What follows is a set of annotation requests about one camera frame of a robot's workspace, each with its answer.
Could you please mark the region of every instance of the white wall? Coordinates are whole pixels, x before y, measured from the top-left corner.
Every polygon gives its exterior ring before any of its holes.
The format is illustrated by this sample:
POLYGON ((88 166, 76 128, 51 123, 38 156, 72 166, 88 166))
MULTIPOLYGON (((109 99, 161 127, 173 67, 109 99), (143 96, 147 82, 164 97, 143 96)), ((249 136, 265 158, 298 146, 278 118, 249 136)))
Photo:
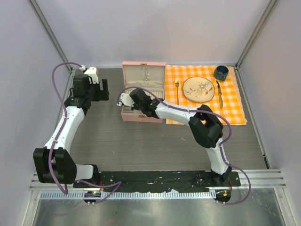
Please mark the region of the white wall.
MULTIPOLYGON (((0 21, 0 219, 20 226, 32 153, 49 139, 59 111, 51 71, 61 60, 27 1, 2 1, 0 21)), ((67 77, 58 70, 59 90, 67 77)))
POLYGON ((273 168, 301 214, 301 1, 281 0, 241 72, 273 168))
POLYGON ((269 0, 38 0, 69 60, 236 63, 269 0))

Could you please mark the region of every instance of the dark blue mug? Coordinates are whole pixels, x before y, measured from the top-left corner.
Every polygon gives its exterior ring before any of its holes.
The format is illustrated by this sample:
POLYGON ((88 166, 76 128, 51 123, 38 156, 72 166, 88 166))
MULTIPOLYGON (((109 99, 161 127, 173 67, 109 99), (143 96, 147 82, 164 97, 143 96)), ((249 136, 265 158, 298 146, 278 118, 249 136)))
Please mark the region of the dark blue mug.
POLYGON ((229 69, 226 66, 218 66, 214 71, 214 77, 217 80, 225 81, 229 73, 229 69))

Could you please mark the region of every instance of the fork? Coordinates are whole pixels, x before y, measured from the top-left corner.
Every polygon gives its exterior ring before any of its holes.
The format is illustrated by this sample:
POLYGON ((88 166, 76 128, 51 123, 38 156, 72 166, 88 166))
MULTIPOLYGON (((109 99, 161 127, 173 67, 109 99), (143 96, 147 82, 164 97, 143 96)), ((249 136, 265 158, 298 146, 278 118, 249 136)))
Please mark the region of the fork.
POLYGON ((180 83, 179 81, 177 81, 177 79, 175 79, 175 86, 177 87, 177 105, 179 105, 179 86, 180 86, 180 83))

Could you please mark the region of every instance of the placemat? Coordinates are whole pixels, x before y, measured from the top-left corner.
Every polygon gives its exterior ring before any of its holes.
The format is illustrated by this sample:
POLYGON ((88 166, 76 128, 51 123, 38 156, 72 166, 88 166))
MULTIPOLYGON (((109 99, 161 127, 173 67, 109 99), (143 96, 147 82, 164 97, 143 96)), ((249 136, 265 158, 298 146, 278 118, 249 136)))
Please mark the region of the placemat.
MULTIPOLYGON (((236 81, 234 68, 228 67, 229 74, 225 81, 219 81, 222 90, 223 108, 220 108, 216 79, 213 76, 217 65, 206 66, 182 66, 182 65, 166 65, 165 73, 165 100, 170 103, 177 103, 177 89, 175 87, 175 79, 180 83, 179 86, 179 104, 185 107, 200 107, 208 105, 211 110, 226 118, 231 125, 246 125, 244 109, 241 103, 241 97, 236 81), (204 77, 210 80, 214 85, 214 97, 203 103, 190 101, 183 94, 183 84, 191 77, 204 77)), ((181 123, 166 120, 166 124, 181 125, 181 123)))

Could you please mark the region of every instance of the open box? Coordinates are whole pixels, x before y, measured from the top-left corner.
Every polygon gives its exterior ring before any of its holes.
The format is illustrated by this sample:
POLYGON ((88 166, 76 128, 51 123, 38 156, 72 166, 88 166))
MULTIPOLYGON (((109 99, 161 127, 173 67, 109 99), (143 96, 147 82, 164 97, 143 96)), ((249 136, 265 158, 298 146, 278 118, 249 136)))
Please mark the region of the open box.
MULTIPOLYGON (((166 63, 158 62, 123 62, 124 87, 142 87, 164 99, 165 66, 166 63)), ((127 89, 125 93, 129 94, 131 91, 133 89, 127 89)), ((123 121, 163 122, 162 119, 147 117, 141 111, 132 110, 128 106, 122 106, 121 117, 123 121)))

